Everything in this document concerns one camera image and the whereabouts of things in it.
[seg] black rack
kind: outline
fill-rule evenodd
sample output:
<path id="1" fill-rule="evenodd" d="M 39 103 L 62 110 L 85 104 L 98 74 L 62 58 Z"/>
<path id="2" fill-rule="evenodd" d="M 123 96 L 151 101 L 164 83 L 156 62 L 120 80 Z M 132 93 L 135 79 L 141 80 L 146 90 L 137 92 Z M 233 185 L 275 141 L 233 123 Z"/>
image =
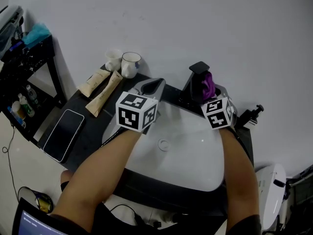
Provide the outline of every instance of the black rack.
<path id="1" fill-rule="evenodd" d="M 37 145 L 37 141 L 34 139 L 34 135 L 40 125 L 55 106 L 62 108 L 67 102 L 54 64 L 54 56 L 53 39 L 52 36 L 49 36 L 31 49 L 25 48 L 20 55 L 5 63 L 2 71 L 0 72 L 0 111 L 3 111 L 5 116 L 19 130 L 19 132 L 28 141 L 31 141 L 35 145 Z M 27 79 L 39 70 L 45 63 L 47 63 L 53 85 L 57 92 L 55 97 L 50 96 L 27 81 Z M 27 84 L 29 84 L 36 91 L 41 108 L 36 109 L 36 106 L 31 104 L 31 100 L 27 95 Z M 19 100 L 18 93 L 22 93 L 35 110 L 35 115 L 33 117 L 27 116 L 24 119 L 26 123 L 25 129 L 7 110 L 8 106 L 12 106 L 14 101 Z"/>

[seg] white phone frame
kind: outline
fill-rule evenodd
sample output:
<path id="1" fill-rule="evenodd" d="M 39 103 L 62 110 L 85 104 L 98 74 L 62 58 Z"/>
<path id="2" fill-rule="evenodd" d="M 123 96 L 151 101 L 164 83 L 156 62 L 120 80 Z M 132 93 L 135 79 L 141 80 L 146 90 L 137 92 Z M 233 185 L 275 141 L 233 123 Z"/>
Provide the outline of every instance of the white phone frame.
<path id="1" fill-rule="evenodd" d="M 64 113 L 65 113 L 66 111 L 71 111 L 71 112 L 74 112 L 74 113 L 76 113 L 76 114 L 78 114 L 78 115 L 81 115 L 81 114 L 79 114 L 79 113 L 77 113 L 77 112 L 75 112 L 75 111 L 72 111 L 72 110 L 70 110 L 70 109 L 66 109 L 66 110 L 63 112 L 63 114 L 62 114 L 62 116 L 60 117 L 60 119 L 59 119 L 59 121 L 57 122 L 57 124 L 54 126 L 54 128 L 53 128 L 52 132 L 50 133 L 49 138 L 48 138 L 48 139 L 47 139 L 47 141 L 45 142 L 45 145 L 48 143 L 48 141 L 49 141 L 49 139 L 50 139 L 50 137 L 51 137 L 51 135 L 52 135 L 52 133 L 53 133 L 53 131 L 54 131 L 55 127 L 59 124 L 59 122 L 60 122 L 61 118 L 63 117 L 63 115 L 64 115 Z M 67 153 L 67 150 L 68 150 L 68 148 L 69 148 L 70 144 L 72 143 L 72 141 L 73 141 L 74 137 L 76 136 L 76 134 L 77 134 L 78 130 L 79 130 L 79 129 L 80 129 L 80 127 L 82 126 L 82 123 L 83 123 L 83 121 L 84 121 L 84 119 L 85 119 L 84 115 L 81 115 L 81 116 L 83 117 L 83 120 L 80 122 L 79 126 L 77 127 L 77 130 L 76 130 L 75 134 L 73 135 L 73 137 L 72 137 L 71 141 L 69 142 L 69 144 L 68 144 L 68 146 L 67 146 L 67 149 L 66 149 L 66 151 L 65 151 L 64 156 L 62 157 L 62 159 L 59 161 L 59 160 L 57 160 L 56 158 L 54 158 L 54 157 L 50 156 L 48 153 L 46 153 L 46 152 L 45 152 L 45 145 L 44 145 L 44 147 L 43 147 L 43 151 L 44 151 L 44 153 L 45 153 L 45 154 L 47 154 L 49 157 L 51 157 L 52 159 L 54 159 L 55 161 L 57 161 L 57 162 L 59 162 L 59 163 L 60 163 L 60 162 L 64 159 L 65 154 Z"/>

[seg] mug handle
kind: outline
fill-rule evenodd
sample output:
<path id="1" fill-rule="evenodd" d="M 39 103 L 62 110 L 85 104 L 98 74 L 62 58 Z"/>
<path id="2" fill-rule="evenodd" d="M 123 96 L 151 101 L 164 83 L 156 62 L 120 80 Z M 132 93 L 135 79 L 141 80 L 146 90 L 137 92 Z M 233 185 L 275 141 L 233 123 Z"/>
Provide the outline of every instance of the mug handle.
<path id="1" fill-rule="evenodd" d="M 122 76 L 125 77 L 125 78 L 129 77 L 129 64 L 125 64 L 122 67 Z"/>
<path id="2" fill-rule="evenodd" d="M 112 62 L 108 61 L 108 62 L 106 62 L 105 65 L 106 65 L 106 69 L 108 71 L 113 71 L 113 63 Z"/>

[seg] bottle label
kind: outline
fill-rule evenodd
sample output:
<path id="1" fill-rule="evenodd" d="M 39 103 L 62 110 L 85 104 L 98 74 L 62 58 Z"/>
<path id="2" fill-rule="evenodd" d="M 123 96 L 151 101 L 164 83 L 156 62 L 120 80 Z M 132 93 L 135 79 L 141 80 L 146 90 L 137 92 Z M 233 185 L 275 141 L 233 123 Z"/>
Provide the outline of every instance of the bottle label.
<path id="1" fill-rule="evenodd" d="M 22 104 L 23 109 L 27 112 L 27 114 L 30 114 L 32 112 L 31 108 L 28 106 L 28 104 Z"/>

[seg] person's left arm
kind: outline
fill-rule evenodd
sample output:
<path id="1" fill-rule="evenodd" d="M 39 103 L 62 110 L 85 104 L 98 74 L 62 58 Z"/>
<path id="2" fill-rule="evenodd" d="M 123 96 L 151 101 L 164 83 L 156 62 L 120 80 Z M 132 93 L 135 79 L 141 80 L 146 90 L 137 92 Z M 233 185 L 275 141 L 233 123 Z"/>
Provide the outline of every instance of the person's left arm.
<path id="1" fill-rule="evenodd" d="M 97 205 L 115 190 L 140 135 L 128 130 L 89 156 L 74 173 L 52 214 L 91 232 Z"/>

